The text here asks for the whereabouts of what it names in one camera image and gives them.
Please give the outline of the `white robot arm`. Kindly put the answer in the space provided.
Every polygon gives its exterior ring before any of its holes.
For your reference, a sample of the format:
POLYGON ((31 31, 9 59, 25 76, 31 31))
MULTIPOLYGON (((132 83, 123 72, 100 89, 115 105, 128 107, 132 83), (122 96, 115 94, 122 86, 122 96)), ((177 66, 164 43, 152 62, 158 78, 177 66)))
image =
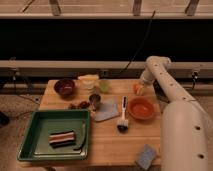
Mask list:
POLYGON ((161 171, 209 171, 207 135, 213 121, 199 102, 167 71, 168 57, 146 59, 140 83, 157 81, 169 100, 162 114, 161 171))

